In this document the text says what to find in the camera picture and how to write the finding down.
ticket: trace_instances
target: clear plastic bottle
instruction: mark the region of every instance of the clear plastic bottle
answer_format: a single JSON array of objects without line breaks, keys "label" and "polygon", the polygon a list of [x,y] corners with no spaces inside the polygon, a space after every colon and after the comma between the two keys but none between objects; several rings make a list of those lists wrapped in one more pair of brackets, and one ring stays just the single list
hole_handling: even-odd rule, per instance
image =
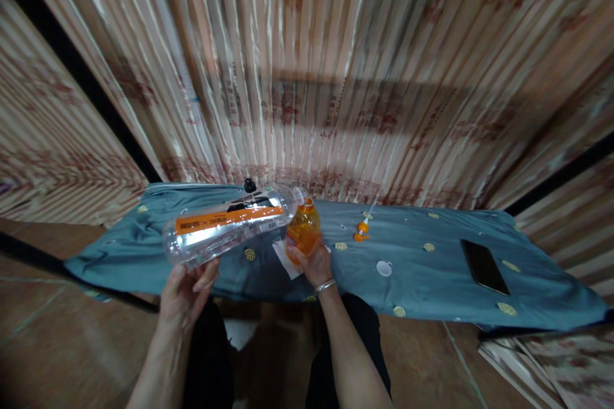
[{"label": "clear plastic bottle", "polygon": [[272,184],[235,201],[169,220],[162,230],[166,257],[172,264],[196,268],[248,238],[292,222],[305,191]]},{"label": "clear plastic bottle", "polygon": [[307,198],[305,203],[299,205],[298,211],[286,231],[286,255],[295,265],[299,265],[291,253],[288,252],[288,245],[296,246],[303,254],[309,254],[311,248],[320,236],[320,215],[313,205],[313,200]]}]

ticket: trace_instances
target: brown tile floor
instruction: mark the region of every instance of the brown tile floor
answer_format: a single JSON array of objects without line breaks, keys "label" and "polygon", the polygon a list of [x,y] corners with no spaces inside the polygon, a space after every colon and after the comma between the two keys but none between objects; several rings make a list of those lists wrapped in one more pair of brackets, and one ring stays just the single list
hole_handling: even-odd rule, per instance
[{"label": "brown tile floor", "polygon": [[[0,231],[67,258],[104,228],[0,219]],[[232,358],[237,400],[244,403],[237,406],[303,405],[313,331],[321,327],[312,324],[310,308],[316,307],[221,302],[231,343],[241,348]],[[390,316],[380,321],[396,407],[530,406],[479,356],[474,326]],[[0,402],[15,408],[123,407],[155,322],[154,315],[97,302],[73,285],[0,257]]]}]

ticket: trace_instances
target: teal blanket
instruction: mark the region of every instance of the teal blanket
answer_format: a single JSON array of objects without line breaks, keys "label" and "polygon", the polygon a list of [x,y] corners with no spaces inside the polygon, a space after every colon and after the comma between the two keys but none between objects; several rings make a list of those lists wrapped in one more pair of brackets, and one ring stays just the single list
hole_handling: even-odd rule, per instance
[{"label": "teal blanket", "polygon": [[[83,252],[65,262],[79,278],[120,291],[158,294],[171,270],[161,230],[173,216],[237,199],[230,185],[157,183],[141,203]],[[368,206],[316,201],[324,241],[331,248],[338,285],[376,311],[424,320],[566,330],[603,319],[606,304],[591,289],[561,270],[515,229],[503,211],[453,211],[377,206],[371,238],[352,239]],[[285,228],[246,241],[222,255],[214,294],[236,300],[302,302],[314,295],[304,276],[294,280],[272,244]],[[477,285],[460,240],[488,247],[511,291],[509,297]],[[341,251],[336,243],[345,243]],[[245,257],[252,249],[256,257]],[[389,277],[376,269],[391,264]]]}]

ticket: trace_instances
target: curtain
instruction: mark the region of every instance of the curtain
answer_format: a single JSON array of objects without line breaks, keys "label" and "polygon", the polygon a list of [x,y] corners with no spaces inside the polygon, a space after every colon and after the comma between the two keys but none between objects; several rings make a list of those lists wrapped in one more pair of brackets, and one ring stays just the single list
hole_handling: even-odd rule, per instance
[{"label": "curtain", "polygon": [[611,68],[612,0],[46,1],[165,179],[339,201],[518,196]]},{"label": "curtain", "polygon": [[2,217],[111,225],[145,178],[13,0],[0,0]]},{"label": "curtain", "polygon": [[516,221],[565,271],[614,305],[614,155]]},{"label": "curtain", "polygon": [[479,352],[536,408],[614,404],[611,324],[487,341]]},{"label": "curtain", "polygon": [[[614,129],[614,56],[562,106],[498,187],[510,205]],[[568,273],[614,304],[614,155],[516,217],[517,226]]]}]

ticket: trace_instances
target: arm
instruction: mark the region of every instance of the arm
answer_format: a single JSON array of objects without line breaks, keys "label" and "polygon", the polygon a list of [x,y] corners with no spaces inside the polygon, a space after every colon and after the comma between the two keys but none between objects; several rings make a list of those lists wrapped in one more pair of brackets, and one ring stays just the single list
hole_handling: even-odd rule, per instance
[{"label": "arm", "polygon": [[[331,255],[322,239],[314,245],[309,256],[304,256],[294,247],[290,250],[301,262],[305,276],[314,288],[333,278]],[[319,297],[331,339],[333,374],[340,407],[392,407],[386,387],[345,310],[337,286],[321,291]]]},{"label": "arm", "polygon": [[177,265],[161,295],[158,325],[127,409],[179,408],[194,324],[219,275],[219,258],[193,273]]}]

